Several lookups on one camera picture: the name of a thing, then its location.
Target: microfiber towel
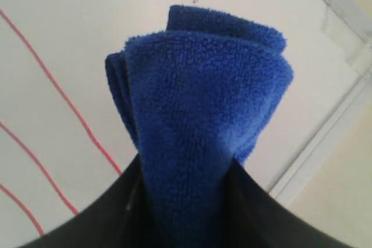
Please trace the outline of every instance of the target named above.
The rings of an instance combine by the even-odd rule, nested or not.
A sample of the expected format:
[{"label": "microfiber towel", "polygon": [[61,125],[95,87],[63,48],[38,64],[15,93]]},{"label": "microfiber towel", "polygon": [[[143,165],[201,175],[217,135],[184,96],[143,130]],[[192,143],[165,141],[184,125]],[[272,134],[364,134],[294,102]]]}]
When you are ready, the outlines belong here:
[{"label": "microfiber towel", "polygon": [[166,31],[106,59],[166,247],[223,247],[223,179],[253,150],[292,81],[277,30],[172,6]]}]

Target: folded towel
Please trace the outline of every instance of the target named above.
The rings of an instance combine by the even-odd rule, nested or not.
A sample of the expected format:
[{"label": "folded towel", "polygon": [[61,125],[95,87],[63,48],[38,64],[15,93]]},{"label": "folded towel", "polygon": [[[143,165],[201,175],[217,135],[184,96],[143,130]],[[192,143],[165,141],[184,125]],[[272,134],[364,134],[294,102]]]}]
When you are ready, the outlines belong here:
[{"label": "folded towel", "polygon": [[166,31],[108,56],[109,88],[165,246],[222,246],[223,178],[253,150],[292,81],[284,48],[273,28],[172,6]]}]

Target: red wire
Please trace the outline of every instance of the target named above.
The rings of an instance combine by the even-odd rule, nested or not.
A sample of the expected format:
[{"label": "red wire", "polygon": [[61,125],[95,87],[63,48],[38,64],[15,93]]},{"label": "red wire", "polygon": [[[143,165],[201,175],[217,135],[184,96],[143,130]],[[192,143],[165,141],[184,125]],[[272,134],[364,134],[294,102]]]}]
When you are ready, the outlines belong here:
[{"label": "red wire", "polygon": [[37,159],[35,154],[7,127],[0,121],[0,127],[16,142],[18,145],[31,157],[35,164],[39,167],[42,173],[45,175],[49,183],[52,185],[53,189],[57,192],[58,196],[64,202],[64,204],[71,210],[75,215],[79,214],[79,211],[67,200],[63,193],[59,190],[57,184],[53,181],[52,177],[49,175],[44,166]]},{"label": "red wire", "polygon": [[115,161],[111,158],[110,154],[102,147],[102,145],[98,142],[98,140],[94,137],[92,131],[90,130],[88,124],[83,119],[82,115],[79,113],[79,111],[76,109],[74,104],[72,104],[71,100],[67,97],[67,95],[63,92],[62,88],[59,86],[57,81],[54,79],[51,72],[48,70],[44,62],[41,60],[41,58],[36,53],[35,49],[31,46],[31,44],[28,42],[28,40],[25,38],[25,36],[19,31],[19,29],[13,24],[13,22],[10,20],[10,18],[7,17],[7,15],[0,9],[0,16],[6,21],[6,23],[9,25],[9,27],[18,35],[18,37],[22,40],[22,42],[25,44],[27,49],[31,52],[31,54],[34,56],[35,60],[39,64],[39,66],[42,68],[46,76],[49,78],[49,80],[52,82],[53,86],[61,97],[66,101],[66,103],[69,105],[69,107],[74,112],[75,116],[79,119],[81,125],[83,125],[84,129],[86,130],[89,138],[92,140],[93,144],[101,151],[101,153],[106,157],[106,159],[109,161],[109,163],[112,165],[112,167],[116,170],[116,172],[120,175],[121,169],[119,166],[115,163]]},{"label": "red wire", "polygon": [[28,218],[31,220],[31,222],[34,224],[36,230],[38,231],[40,236],[44,235],[44,231],[41,228],[41,225],[38,223],[38,221],[35,219],[35,217],[32,215],[31,211],[27,209],[27,207],[19,200],[17,197],[8,189],[5,188],[0,183],[0,190],[5,193],[9,198],[11,198],[21,209],[22,211],[28,216]]}]

